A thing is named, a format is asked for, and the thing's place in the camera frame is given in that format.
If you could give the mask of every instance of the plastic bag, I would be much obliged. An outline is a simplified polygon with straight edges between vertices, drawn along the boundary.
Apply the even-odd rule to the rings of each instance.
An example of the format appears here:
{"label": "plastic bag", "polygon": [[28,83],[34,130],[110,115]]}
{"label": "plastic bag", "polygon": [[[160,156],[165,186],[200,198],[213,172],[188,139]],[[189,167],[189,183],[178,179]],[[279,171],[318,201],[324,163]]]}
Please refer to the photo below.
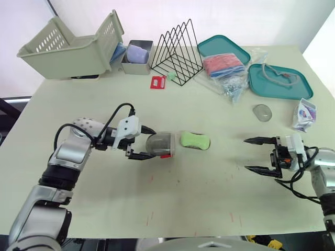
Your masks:
{"label": "plastic bag", "polygon": [[247,74],[245,72],[231,77],[220,77],[214,80],[220,85],[224,94],[231,98],[233,104],[237,103],[241,94],[248,88]]}
{"label": "plastic bag", "polygon": [[194,80],[217,94],[228,96],[231,98],[233,104],[237,103],[244,90],[249,87],[248,69],[250,65],[256,63],[261,64],[267,57],[267,51],[261,48],[254,48],[248,52],[251,56],[251,60],[244,68],[244,71],[234,72],[228,76],[212,78],[208,77],[205,72],[200,72],[194,77]]}
{"label": "plastic bag", "polygon": [[227,77],[245,70],[245,66],[233,53],[207,56],[203,63],[211,78]]}
{"label": "plastic bag", "polygon": [[220,85],[222,87],[224,94],[231,98],[233,104],[239,101],[244,90],[248,89],[249,87],[248,69],[250,65],[263,63],[267,57],[267,51],[260,48],[254,48],[250,50],[249,53],[251,59],[245,68],[245,71],[228,77],[220,77],[214,80],[216,85]]}

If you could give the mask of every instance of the beige plastic basket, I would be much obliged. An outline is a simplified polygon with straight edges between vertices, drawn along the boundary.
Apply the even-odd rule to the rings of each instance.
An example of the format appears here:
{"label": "beige plastic basket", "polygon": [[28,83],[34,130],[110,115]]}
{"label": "beige plastic basket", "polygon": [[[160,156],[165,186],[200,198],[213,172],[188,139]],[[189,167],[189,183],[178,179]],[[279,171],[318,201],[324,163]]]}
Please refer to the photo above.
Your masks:
{"label": "beige plastic basket", "polygon": [[102,74],[111,70],[109,60],[123,34],[115,10],[92,36],[76,37],[54,17],[17,56],[47,79]]}

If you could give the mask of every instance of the black wire file holder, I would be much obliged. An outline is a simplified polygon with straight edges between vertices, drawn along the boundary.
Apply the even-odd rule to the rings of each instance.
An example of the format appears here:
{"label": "black wire file holder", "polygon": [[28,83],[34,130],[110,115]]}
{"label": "black wire file holder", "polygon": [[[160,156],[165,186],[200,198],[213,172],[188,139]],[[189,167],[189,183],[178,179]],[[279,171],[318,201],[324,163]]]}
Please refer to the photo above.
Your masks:
{"label": "black wire file holder", "polygon": [[175,72],[176,78],[172,81],[180,86],[203,69],[190,19],[167,31],[165,35],[161,34],[151,68],[165,76],[169,72]]}

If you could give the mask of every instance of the yellow-green sponge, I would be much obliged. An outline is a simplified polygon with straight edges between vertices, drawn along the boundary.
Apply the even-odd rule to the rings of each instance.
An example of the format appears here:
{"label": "yellow-green sponge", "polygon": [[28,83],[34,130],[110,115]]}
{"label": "yellow-green sponge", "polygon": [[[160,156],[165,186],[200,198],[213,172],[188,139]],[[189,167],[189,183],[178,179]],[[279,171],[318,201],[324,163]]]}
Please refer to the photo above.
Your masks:
{"label": "yellow-green sponge", "polygon": [[180,143],[184,147],[207,150],[210,145],[210,139],[207,135],[182,132]]}

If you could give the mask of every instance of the teal lid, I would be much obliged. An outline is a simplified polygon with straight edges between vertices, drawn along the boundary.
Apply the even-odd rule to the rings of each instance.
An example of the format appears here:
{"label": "teal lid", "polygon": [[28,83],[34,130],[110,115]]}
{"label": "teal lid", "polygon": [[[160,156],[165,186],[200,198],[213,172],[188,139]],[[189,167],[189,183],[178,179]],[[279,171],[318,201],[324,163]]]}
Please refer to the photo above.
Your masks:
{"label": "teal lid", "polygon": [[298,99],[301,98],[309,99],[313,96],[313,91],[310,88],[305,76],[290,68],[284,68],[279,66],[270,65],[271,68],[277,72],[292,73],[294,76],[299,76],[296,84],[291,86],[284,86],[277,84],[273,81],[282,82],[289,84],[290,81],[283,75],[276,74],[271,68],[265,67],[265,73],[267,78],[264,77],[261,64],[253,64],[248,69],[249,85],[250,89],[259,96],[269,98],[286,98],[286,99]]}
{"label": "teal lid", "polygon": [[234,53],[242,64],[246,65],[250,61],[249,53],[223,35],[216,35],[201,42],[198,48],[202,56]]}

